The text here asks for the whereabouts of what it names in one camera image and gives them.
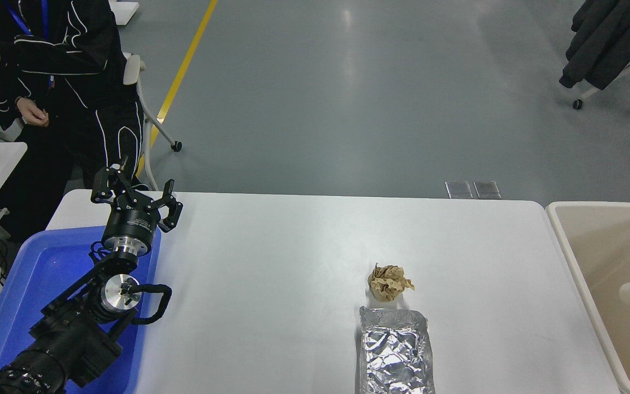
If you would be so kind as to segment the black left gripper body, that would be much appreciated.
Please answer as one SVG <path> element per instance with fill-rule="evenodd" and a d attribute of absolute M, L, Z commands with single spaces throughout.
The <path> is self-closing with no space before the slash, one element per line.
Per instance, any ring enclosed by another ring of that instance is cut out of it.
<path fill-rule="evenodd" d="M 102 245 L 108 250 L 125 250 L 129 253 L 149 253 L 153 248 L 155 232 L 160 221 L 159 212 L 147 211 L 142 201 L 115 199 Z"/>

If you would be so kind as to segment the person's right hand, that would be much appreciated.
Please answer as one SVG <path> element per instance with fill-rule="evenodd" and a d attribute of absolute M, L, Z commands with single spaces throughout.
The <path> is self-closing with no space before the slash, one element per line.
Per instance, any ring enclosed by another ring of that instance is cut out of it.
<path fill-rule="evenodd" d="M 50 124 L 48 113 L 30 98 L 18 97 L 16 107 L 26 125 L 45 128 Z"/>

